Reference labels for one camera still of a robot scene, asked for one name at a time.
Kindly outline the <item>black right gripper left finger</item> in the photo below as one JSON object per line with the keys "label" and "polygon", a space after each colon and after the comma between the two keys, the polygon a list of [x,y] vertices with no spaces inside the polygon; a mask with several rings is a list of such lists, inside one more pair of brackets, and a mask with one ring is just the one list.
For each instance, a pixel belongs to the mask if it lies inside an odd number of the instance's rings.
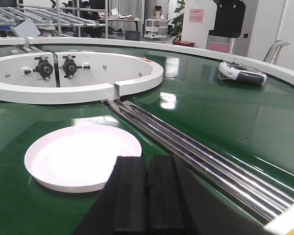
{"label": "black right gripper left finger", "polygon": [[118,156],[97,199],[73,231],[75,235],[144,235],[146,167],[141,157]]}

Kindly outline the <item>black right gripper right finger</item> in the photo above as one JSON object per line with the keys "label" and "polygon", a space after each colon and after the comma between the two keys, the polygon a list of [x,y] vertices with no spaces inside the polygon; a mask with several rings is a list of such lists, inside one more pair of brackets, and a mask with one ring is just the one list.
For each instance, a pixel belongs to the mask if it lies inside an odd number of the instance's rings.
{"label": "black right gripper right finger", "polygon": [[262,228],[219,201],[176,156],[155,155],[147,173],[151,235],[260,235]]}

